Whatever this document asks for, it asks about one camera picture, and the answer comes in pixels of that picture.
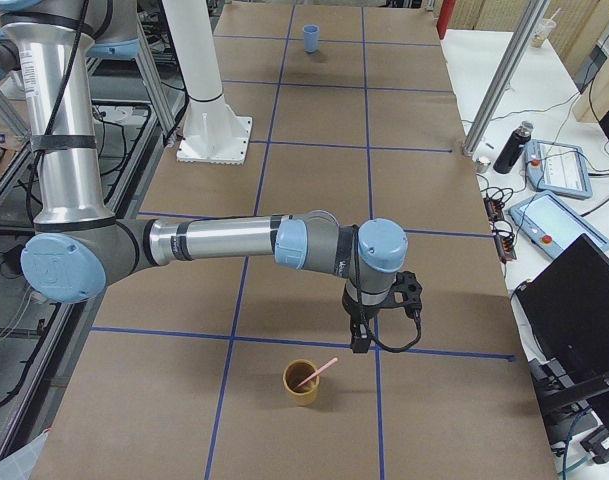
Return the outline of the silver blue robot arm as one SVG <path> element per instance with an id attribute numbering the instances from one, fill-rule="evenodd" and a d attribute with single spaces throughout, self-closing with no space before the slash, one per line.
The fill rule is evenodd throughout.
<path id="1" fill-rule="evenodd" d="M 21 254 L 30 285 L 78 303 L 140 270 L 172 261 L 270 255 L 282 266 L 345 280 L 351 349 L 377 342 L 370 322 L 401 308 L 420 321 L 421 286 L 404 269 L 408 241 L 393 221 L 341 226 L 333 215 L 272 215 L 170 223 L 120 220 L 104 200 L 88 57 L 133 59 L 140 50 L 132 1 L 0 1 L 2 32 L 17 48 L 41 211 Z"/>

